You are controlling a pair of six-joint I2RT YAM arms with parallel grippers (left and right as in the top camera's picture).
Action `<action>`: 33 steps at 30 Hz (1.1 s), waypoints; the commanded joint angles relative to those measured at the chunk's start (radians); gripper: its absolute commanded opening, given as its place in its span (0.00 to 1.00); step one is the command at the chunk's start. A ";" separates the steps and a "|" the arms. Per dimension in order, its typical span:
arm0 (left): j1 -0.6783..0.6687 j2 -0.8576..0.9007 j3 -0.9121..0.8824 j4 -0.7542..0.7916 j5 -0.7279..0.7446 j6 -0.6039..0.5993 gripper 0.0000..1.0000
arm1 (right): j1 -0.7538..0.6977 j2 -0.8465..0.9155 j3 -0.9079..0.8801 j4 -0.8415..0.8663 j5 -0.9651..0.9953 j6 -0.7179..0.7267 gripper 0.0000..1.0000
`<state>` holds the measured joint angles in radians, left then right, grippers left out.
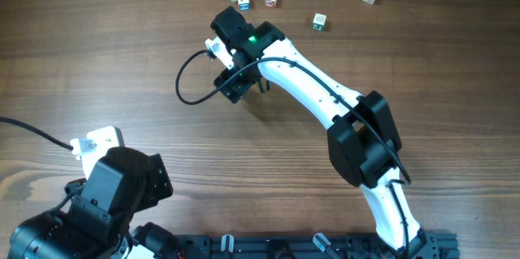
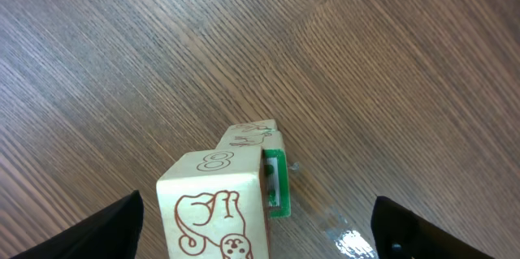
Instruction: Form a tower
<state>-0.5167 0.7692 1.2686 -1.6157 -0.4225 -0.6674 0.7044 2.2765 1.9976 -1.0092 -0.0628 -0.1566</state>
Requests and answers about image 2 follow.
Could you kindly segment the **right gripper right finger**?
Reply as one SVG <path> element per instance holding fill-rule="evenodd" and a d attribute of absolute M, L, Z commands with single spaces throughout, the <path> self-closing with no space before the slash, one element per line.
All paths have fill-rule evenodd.
<path fill-rule="evenodd" d="M 380 259 L 492 259 L 385 196 L 370 219 Z"/>

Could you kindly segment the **green V letter block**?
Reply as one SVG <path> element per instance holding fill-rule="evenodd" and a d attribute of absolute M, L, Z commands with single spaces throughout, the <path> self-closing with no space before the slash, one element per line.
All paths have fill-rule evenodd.
<path fill-rule="evenodd" d="M 231 125 L 227 130 L 227 134 L 245 134 L 248 132 L 275 132 L 278 130 L 276 121 L 274 119 L 266 119 L 261 121 L 254 121 L 248 123 L 239 123 Z"/>

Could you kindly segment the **green N letter block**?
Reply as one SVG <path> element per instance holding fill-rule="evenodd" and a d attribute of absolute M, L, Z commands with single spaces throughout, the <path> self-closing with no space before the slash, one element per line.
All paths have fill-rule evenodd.
<path fill-rule="evenodd" d="M 245 124 L 230 128 L 217 149 L 261 146 L 266 172 L 266 190 L 271 218 L 291 215 L 288 163 L 282 133 L 273 127 L 247 128 Z"/>

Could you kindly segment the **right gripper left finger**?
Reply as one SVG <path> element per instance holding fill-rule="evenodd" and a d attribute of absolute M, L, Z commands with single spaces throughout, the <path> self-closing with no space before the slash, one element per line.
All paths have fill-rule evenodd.
<path fill-rule="evenodd" d="M 13 259 L 134 259 L 143 221 L 136 190 Z"/>

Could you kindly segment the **white block green bottom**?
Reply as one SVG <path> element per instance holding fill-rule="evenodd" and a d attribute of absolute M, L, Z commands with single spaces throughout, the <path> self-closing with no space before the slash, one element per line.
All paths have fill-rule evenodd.
<path fill-rule="evenodd" d="M 156 183 L 171 258 L 268 258 L 259 146 L 186 153 Z"/>

